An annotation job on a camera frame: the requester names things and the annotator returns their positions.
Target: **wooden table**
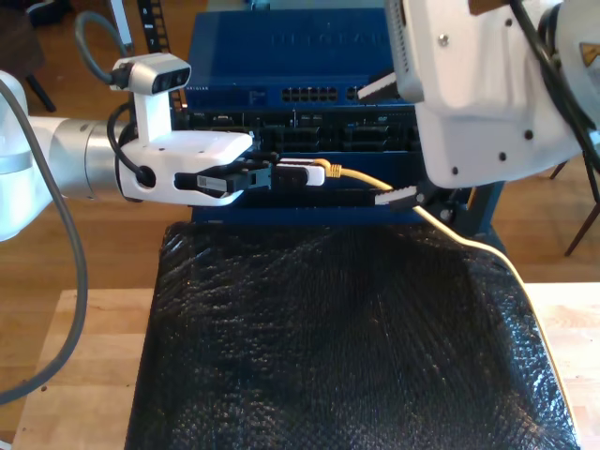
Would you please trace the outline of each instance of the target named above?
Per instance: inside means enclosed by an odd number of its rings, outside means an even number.
[[[530,284],[576,416],[584,450],[600,449],[600,283]],[[82,339],[67,365],[25,403],[13,450],[122,449],[152,290],[90,291]],[[39,366],[70,327],[75,292],[63,292]]]

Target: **camera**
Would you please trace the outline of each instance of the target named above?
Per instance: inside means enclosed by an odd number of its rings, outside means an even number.
[[[153,96],[188,84],[191,66],[170,53],[119,59],[112,70],[112,90]]]

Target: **blue network switch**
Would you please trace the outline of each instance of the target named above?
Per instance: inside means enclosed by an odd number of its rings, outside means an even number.
[[[359,107],[357,90],[393,67],[382,8],[201,13],[188,60],[192,113]]]

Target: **black textured mat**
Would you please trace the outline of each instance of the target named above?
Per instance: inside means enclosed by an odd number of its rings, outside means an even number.
[[[126,449],[572,449],[507,270],[428,228],[176,224]]]

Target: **gray cable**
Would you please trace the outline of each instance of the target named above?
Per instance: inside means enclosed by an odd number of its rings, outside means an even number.
[[[94,56],[92,56],[90,53],[89,47],[87,46],[87,40],[85,39],[85,26],[89,22],[97,23],[110,33],[112,40],[119,48],[122,58],[128,56],[128,51],[125,48],[119,33],[104,16],[96,14],[96,12],[92,11],[84,11],[77,15],[77,18],[75,19],[75,42],[77,43],[77,49],[79,50],[79,54],[82,56],[83,62],[103,83],[113,84],[113,75],[100,68],[94,59]]]
[[[63,200],[63,196],[54,181],[53,175],[48,167],[46,158],[39,147],[38,139],[34,130],[29,124],[27,115],[23,111],[23,108],[19,104],[19,101],[12,94],[8,86],[0,80],[0,94],[6,99],[8,106],[13,111],[19,125],[21,125],[22,132],[25,135],[25,139],[29,143],[31,153],[33,154],[34,160],[39,167],[39,172],[50,191],[50,195],[58,214],[65,224],[67,230],[68,240],[70,241],[73,249],[73,256],[75,258],[75,265],[77,267],[77,300],[75,304],[75,316],[73,317],[73,323],[71,324],[70,330],[68,330],[67,339],[63,344],[60,352],[54,357],[54,359],[43,368],[40,372],[34,375],[30,380],[19,384],[7,391],[0,392],[0,405],[9,403],[17,398],[26,396],[27,394],[38,389],[42,384],[46,383],[56,372],[58,372],[67,362],[69,357],[73,354],[77,342],[82,335],[83,323],[85,322],[85,310],[87,309],[87,268],[85,265],[85,255],[83,254],[82,241],[75,228],[73,217],[68,211],[67,205]]]

